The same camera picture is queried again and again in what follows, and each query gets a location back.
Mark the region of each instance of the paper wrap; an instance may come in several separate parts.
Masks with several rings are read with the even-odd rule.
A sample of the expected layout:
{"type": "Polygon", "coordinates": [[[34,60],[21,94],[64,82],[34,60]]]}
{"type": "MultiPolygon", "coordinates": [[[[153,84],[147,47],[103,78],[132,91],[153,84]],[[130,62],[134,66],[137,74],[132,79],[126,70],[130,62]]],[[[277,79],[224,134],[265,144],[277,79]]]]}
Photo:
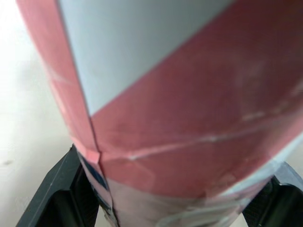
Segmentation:
{"type": "Polygon", "coordinates": [[[301,0],[18,0],[120,227],[226,227],[303,135],[301,0]]]}

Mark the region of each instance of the white stripe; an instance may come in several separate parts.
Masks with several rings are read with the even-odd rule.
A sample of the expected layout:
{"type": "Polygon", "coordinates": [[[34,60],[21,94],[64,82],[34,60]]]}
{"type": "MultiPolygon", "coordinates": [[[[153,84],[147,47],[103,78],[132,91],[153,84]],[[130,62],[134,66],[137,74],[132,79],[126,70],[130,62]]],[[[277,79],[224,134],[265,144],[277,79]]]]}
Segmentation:
{"type": "Polygon", "coordinates": [[[92,115],[233,0],[60,0],[92,115]]]}

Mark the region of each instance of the pink stripe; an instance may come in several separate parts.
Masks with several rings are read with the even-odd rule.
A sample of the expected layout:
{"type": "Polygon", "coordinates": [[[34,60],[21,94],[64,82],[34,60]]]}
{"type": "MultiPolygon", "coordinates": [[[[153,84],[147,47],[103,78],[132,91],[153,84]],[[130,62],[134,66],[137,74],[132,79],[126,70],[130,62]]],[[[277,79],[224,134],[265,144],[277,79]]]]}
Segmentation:
{"type": "Polygon", "coordinates": [[[55,0],[18,0],[23,18],[43,60],[50,68],[51,87],[59,99],[70,133],[97,151],[77,72],[55,0]]]}

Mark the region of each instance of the white surface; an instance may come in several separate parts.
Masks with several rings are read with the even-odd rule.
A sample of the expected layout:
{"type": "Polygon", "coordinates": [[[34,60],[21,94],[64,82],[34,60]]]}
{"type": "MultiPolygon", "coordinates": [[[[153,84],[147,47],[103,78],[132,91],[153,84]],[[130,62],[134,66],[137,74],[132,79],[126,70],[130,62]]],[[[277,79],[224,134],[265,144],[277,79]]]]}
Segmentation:
{"type": "Polygon", "coordinates": [[[233,0],[59,2],[93,115],[233,0]]]}
{"type": "MultiPolygon", "coordinates": [[[[0,226],[13,227],[71,141],[12,0],[0,0],[0,34],[0,226]]],[[[300,175],[302,161],[299,148],[289,163],[300,175]]],[[[102,212],[96,226],[107,227],[102,212]]]]}

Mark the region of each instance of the crease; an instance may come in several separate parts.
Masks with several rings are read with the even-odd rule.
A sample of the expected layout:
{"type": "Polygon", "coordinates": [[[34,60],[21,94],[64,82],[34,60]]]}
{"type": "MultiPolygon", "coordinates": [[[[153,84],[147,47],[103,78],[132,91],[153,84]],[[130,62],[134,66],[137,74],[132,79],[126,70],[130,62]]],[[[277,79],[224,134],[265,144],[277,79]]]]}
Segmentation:
{"type": "Polygon", "coordinates": [[[243,116],[242,120],[245,121],[245,122],[247,122],[247,121],[252,121],[252,120],[264,117],[264,116],[266,116],[265,112],[258,111],[258,112],[250,113],[250,114],[247,114],[247,115],[243,116]]]}
{"type": "Polygon", "coordinates": [[[61,76],[59,73],[55,71],[50,65],[46,64],[46,69],[48,70],[48,79],[56,82],[72,85],[71,81],[61,76]]]}
{"type": "Polygon", "coordinates": [[[223,134],[219,134],[219,135],[210,135],[210,136],[204,136],[204,137],[200,137],[191,141],[186,141],[186,142],[182,142],[182,143],[171,143],[171,144],[166,144],[166,145],[160,145],[160,146],[155,146],[155,147],[150,147],[150,148],[143,148],[143,149],[138,149],[138,150],[133,150],[132,153],[138,153],[136,155],[131,155],[128,157],[124,157],[127,158],[129,160],[135,161],[138,160],[140,158],[145,158],[145,157],[150,157],[153,155],[157,155],[159,153],[163,153],[163,152],[171,152],[174,151],[176,149],[180,149],[180,148],[186,148],[186,147],[190,147],[196,144],[200,144],[200,143],[217,143],[217,142],[222,142],[222,141],[227,141],[227,140],[233,140],[233,139],[237,139],[246,135],[250,135],[252,133],[256,133],[258,131],[261,130],[266,130],[268,128],[271,128],[277,124],[280,124],[282,122],[285,122],[293,117],[296,117],[298,115],[301,115],[303,113],[303,110],[300,110],[294,114],[291,114],[289,116],[283,116],[280,117],[278,119],[275,119],[271,122],[265,123],[265,124],[261,124],[261,125],[257,125],[255,127],[249,128],[249,129],[244,129],[241,130],[239,132],[235,132],[235,133],[223,133],[223,134]]]}

